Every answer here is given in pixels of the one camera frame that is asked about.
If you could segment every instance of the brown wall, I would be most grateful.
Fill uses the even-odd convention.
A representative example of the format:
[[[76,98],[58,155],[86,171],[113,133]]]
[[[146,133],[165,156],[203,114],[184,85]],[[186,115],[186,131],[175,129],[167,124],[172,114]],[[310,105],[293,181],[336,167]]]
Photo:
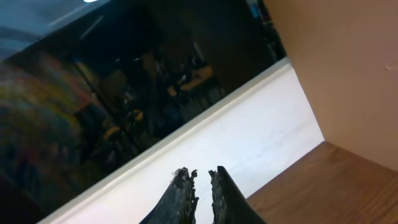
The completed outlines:
[[[398,1],[264,2],[325,139],[398,170]]]

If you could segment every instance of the wooden floor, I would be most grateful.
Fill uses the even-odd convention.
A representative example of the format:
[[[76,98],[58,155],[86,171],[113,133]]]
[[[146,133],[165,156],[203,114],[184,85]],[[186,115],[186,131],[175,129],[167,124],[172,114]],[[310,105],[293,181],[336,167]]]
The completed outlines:
[[[324,142],[248,201],[270,224],[398,223],[398,172]]]

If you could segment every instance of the wooden panel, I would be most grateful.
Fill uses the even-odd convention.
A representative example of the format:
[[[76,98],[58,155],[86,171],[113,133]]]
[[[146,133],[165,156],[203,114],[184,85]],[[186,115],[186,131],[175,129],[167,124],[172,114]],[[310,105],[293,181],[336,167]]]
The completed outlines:
[[[398,170],[398,1],[264,2],[325,139]]]
[[[248,201],[272,224],[398,223],[398,172],[324,142]]]

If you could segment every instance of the ceiling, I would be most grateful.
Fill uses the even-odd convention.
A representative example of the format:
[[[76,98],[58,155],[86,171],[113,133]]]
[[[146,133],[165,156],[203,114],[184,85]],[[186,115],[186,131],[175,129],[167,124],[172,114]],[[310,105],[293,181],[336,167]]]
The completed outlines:
[[[109,2],[98,0],[0,0],[0,59]]]

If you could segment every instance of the white panel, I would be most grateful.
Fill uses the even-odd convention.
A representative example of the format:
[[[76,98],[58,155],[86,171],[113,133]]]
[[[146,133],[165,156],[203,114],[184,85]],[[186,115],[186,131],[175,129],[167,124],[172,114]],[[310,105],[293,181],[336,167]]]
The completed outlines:
[[[175,140],[150,149],[157,151],[126,165],[84,200],[43,223],[139,223],[180,167],[198,169],[197,223],[212,223],[208,170],[225,166],[248,197],[323,141],[293,68],[287,60],[283,63],[287,65],[260,74],[195,118],[194,127],[183,127]]]

